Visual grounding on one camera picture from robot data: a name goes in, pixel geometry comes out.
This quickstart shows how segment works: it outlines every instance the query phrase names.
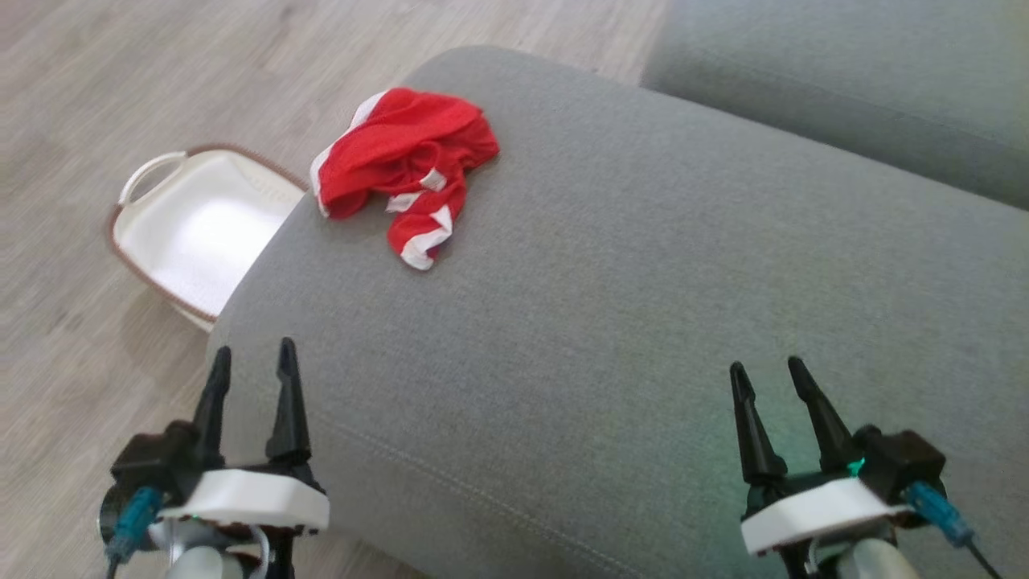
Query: blue cable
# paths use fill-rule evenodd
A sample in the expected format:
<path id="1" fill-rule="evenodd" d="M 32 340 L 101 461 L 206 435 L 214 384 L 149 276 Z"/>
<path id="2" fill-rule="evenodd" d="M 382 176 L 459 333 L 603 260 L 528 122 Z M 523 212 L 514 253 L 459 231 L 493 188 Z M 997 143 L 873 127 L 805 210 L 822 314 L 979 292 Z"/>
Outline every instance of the blue cable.
<path id="1" fill-rule="evenodd" d="M 944 532 L 944 537 L 947 537 L 947 541 L 952 546 L 955 548 L 967 547 L 990 577 L 1000 577 L 997 570 L 986 560 L 983 553 L 972 543 L 972 537 L 975 536 L 975 533 L 946 497 L 922 481 L 912 483 L 903 495 L 915 512 Z"/>
<path id="2" fill-rule="evenodd" d="M 163 501 L 162 493 L 152 486 L 143 486 L 132 496 L 118 522 L 114 526 L 114 537 L 104 547 L 104 554 L 110 562 L 108 576 L 113 570 L 129 563 L 146 537 L 146 529 L 157 518 Z"/>

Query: red cloth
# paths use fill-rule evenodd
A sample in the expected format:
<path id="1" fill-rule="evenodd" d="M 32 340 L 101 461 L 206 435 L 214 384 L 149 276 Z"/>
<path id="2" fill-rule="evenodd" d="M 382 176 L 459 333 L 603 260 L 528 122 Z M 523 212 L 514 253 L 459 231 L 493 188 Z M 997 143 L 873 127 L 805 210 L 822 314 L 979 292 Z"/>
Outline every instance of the red cloth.
<path id="1" fill-rule="evenodd" d="M 398 212 L 390 246 L 412 266 L 432 266 L 464 206 L 464 170 L 500 151 L 475 105 L 456 97 L 393 88 L 365 101 L 338 141 L 311 167 L 315 194 L 330 218 L 356 213 L 371 192 Z"/>

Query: white stripe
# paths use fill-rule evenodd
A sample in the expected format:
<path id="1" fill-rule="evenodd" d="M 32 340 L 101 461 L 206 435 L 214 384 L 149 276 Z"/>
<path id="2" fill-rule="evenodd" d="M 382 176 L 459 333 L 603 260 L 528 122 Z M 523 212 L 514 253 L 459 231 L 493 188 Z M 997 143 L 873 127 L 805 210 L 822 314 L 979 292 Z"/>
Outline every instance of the white stripe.
<path id="1" fill-rule="evenodd" d="M 430 188 L 439 192 L 445 186 L 447 186 L 447 177 L 439 171 L 436 171 L 436 168 L 433 167 L 424 177 L 422 177 L 422 180 L 418 182 L 425 188 Z"/>
<path id="2" fill-rule="evenodd" d="M 439 228 L 434 228 L 429 232 L 416 234 L 403 244 L 400 251 L 400 258 L 409 265 L 425 270 L 435 262 L 428 255 L 428 250 L 439 245 L 450 238 L 454 232 L 454 220 L 451 217 L 450 207 L 443 205 L 438 211 L 429 215 L 439 223 Z"/>
<path id="3" fill-rule="evenodd" d="M 383 98 L 388 91 L 383 91 L 378 95 L 371 95 L 363 103 L 358 105 L 357 110 L 354 112 L 354 117 L 350 120 L 350 126 L 347 128 L 347 132 L 340 136 L 340 139 L 347 136 L 347 133 L 353 131 L 360 124 L 364 123 L 371 115 L 371 111 L 375 110 L 376 105 Z M 311 192 L 318 198 L 318 210 L 321 211 L 322 215 L 328 216 L 328 209 L 322 205 L 321 202 L 321 181 L 318 179 L 318 172 L 321 171 L 322 165 L 328 159 L 328 153 L 332 151 L 332 146 L 340 142 L 340 139 L 332 141 L 332 144 L 325 147 L 325 150 L 318 153 L 315 159 L 311 161 Z"/>
<path id="4" fill-rule="evenodd" d="M 422 195 L 422 192 L 423 191 L 400 192 L 390 196 L 389 201 L 386 203 L 386 212 L 403 213 L 407 209 L 411 209 L 411 206 L 418 201 L 418 197 Z"/>

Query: gray couch cushion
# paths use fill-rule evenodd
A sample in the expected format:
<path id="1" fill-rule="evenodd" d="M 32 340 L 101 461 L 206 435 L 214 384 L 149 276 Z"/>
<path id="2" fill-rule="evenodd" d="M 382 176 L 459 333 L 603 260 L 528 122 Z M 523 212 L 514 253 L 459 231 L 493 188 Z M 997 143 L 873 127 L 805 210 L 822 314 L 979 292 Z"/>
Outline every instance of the gray couch cushion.
<path id="1" fill-rule="evenodd" d="M 409 82 L 480 104 L 501 153 L 427 273 L 382 204 L 298 206 L 211 338 L 235 352 L 232 457 L 259 454 L 293 336 L 333 526 L 419 569 L 774 576 L 740 537 L 728 369 L 813 469 L 800 354 L 853 428 L 937 443 L 985 547 L 1025 569 L 1029 213 L 517 52 Z M 901 542 L 926 577 L 973 572 L 937 534 Z"/>
<path id="2" fill-rule="evenodd" d="M 673 0 L 646 87 L 1029 209 L 1025 0 Z"/>

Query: white plastic basket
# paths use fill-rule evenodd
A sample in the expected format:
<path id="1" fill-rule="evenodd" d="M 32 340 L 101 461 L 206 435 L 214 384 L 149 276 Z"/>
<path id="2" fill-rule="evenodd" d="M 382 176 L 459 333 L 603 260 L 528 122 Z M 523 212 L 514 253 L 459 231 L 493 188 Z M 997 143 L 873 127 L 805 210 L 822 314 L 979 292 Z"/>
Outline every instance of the white plastic basket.
<path id="1" fill-rule="evenodd" d="M 159 168 L 171 172 L 136 190 Z M 229 296 L 307 184 L 232 145 L 154 157 L 130 177 L 110 222 L 114 252 L 190 322 L 210 332 Z"/>

